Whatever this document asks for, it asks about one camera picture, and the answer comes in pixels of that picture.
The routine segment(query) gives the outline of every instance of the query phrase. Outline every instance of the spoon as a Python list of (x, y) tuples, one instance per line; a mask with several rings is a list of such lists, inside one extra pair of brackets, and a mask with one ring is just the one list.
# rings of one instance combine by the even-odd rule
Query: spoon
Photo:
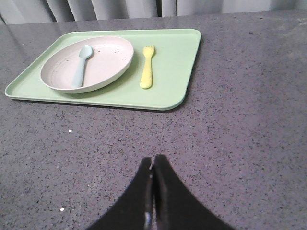
[(79, 53), (79, 64), (76, 70), (76, 73), (73, 77), (71, 87), (72, 88), (79, 88), (83, 84), (83, 78), (84, 78), (84, 68), (86, 64), (86, 60), (93, 55), (93, 49), (89, 45), (83, 46)]

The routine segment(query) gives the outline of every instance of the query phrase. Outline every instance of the table surface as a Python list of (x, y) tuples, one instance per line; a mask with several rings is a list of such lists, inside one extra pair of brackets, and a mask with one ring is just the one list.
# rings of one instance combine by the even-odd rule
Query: table surface
[[(172, 111), (4, 95), (65, 33), (172, 28), (202, 33), (186, 99)], [(0, 25), (0, 228), (84, 229), (143, 157), (162, 153), (234, 228), (306, 229), (306, 31), (298, 10)]]

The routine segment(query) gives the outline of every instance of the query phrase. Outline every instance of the light green tray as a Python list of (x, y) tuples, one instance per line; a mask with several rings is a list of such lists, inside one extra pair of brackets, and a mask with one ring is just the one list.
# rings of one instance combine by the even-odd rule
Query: light green tray
[[(132, 63), (118, 80), (99, 90), (80, 94), (60, 93), (40, 81), (41, 68), (57, 51), (72, 43), (104, 35), (124, 37), (134, 47)], [(68, 33), (11, 82), (5, 94), (18, 100), (169, 110), (185, 97), (200, 39), (201, 33), (194, 29)], [(153, 86), (144, 90), (140, 87), (145, 62), (142, 50), (148, 45), (155, 46)]]

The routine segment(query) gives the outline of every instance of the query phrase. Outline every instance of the curtain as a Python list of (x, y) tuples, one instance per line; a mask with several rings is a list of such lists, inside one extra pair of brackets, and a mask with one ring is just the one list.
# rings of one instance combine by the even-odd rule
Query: curtain
[(0, 24), (307, 9), (307, 0), (0, 0)]

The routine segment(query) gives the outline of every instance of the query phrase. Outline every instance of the children's plate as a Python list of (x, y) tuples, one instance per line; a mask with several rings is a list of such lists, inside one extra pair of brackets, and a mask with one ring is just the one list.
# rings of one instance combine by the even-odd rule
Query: children's plate
[[(93, 55), (87, 59), (82, 87), (71, 87), (84, 45)], [(42, 82), (64, 93), (83, 93), (100, 89), (118, 79), (129, 67), (133, 57), (132, 44), (122, 37), (101, 36), (74, 43), (55, 53), (42, 67)]]

